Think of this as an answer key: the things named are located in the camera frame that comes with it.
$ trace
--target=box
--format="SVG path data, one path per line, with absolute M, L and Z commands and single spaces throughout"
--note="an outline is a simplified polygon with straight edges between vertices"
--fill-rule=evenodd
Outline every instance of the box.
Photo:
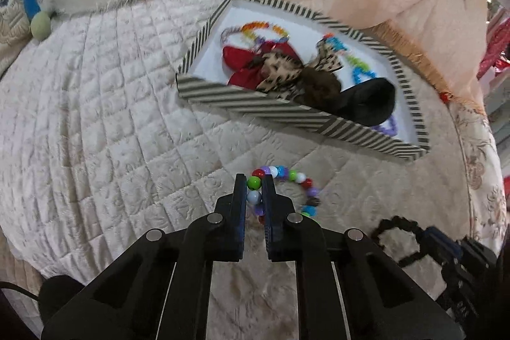
M 271 22 L 285 28 L 290 34 L 289 43 L 303 62 L 313 57 L 315 44 L 322 35 L 334 33 L 355 56 L 369 63 L 378 76 L 389 79 L 396 87 L 393 114 L 398 134 L 390 137 L 370 127 L 293 101 L 227 85 L 233 72 L 223 63 L 220 35 L 226 27 L 251 21 Z M 176 78 L 180 98 L 188 101 L 247 113 L 399 158 L 415 160 L 428 152 L 430 146 L 419 104 L 401 66 L 395 53 L 379 41 L 309 8 L 285 0 L 224 0 L 198 32 L 179 66 Z M 351 71 L 344 66 L 334 72 L 344 89 L 354 85 Z

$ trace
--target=quilted bedspread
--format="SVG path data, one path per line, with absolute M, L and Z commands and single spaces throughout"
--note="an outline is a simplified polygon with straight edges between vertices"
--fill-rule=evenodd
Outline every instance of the quilted bedspread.
M 0 226 L 43 276 L 93 279 L 150 228 L 187 227 L 263 164 L 306 172 L 322 189 L 317 221 L 369 232 L 404 215 L 453 238 L 470 232 L 460 141 L 433 88 L 406 69 L 432 150 L 412 163 L 324 136 L 178 98 L 175 69 L 221 0 L 139 0 L 56 18 L 0 82 Z M 296 207 L 304 195 L 277 185 Z M 394 258 L 409 235 L 383 239 Z M 431 295 L 443 282 L 424 259 L 410 275 Z M 215 264 L 208 338 L 297 338 L 292 264 L 267 261 L 247 218 L 244 259 Z

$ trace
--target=white bead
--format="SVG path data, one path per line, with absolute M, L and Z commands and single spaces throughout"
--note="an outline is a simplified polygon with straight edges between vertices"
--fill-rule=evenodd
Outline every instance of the white bead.
M 262 195 L 259 191 L 249 191 L 246 200 L 250 205 L 257 205 L 262 200 Z
M 296 175 L 296 183 L 303 183 L 307 179 L 307 176 L 304 173 L 298 173 Z
M 269 166 L 269 170 L 271 170 L 271 176 L 276 177 L 278 176 L 278 169 L 274 166 Z

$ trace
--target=orange fringed edge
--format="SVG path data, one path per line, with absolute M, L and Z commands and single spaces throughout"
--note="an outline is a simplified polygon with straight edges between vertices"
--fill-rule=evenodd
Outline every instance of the orange fringed edge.
M 423 77 L 437 90 L 440 98 L 444 101 L 466 104 L 477 113 L 485 115 L 485 109 L 473 100 L 456 96 L 450 91 L 448 83 L 441 73 L 434 67 L 421 48 L 407 38 L 407 36 L 390 24 L 389 21 L 373 26 L 370 29 L 375 35 L 393 48 L 400 55 L 406 57 Z

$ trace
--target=striped box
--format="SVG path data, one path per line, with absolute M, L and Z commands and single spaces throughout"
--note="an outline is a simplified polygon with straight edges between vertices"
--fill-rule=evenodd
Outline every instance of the striped box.
M 307 106 L 298 105 L 292 101 L 275 99 L 264 93 L 250 91 L 234 85 L 225 85 L 206 81 L 188 74 L 211 30 L 232 0 L 224 0 L 213 15 L 198 32 L 191 48 L 183 58 L 178 68 L 177 86 L 180 98 L 191 102 L 201 102 L 227 110 L 248 113 L 265 119 L 271 119 L 293 127 L 299 127 L 322 134 L 327 137 L 350 142 L 362 147 L 368 147 L 382 153 L 399 158 L 416 160 L 430 150 L 428 134 L 425 129 L 422 114 L 411 86 L 402 71 L 401 62 L 395 53 L 379 41 L 364 35 L 361 31 L 334 21 L 322 13 L 297 5 L 285 0 L 243 0 L 256 2 L 267 7 L 277 8 L 295 15 L 305 17 L 320 23 L 335 32 L 350 37 L 365 44 L 378 54 L 384 56 L 391 64 L 396 74 L 399 86 L 409 108 L 412 122 L 416 130 L 418 145 L 404 142 L 400 139 L 381 134 L 369 127 L 343 119 L 332 114 L 321 112 Z

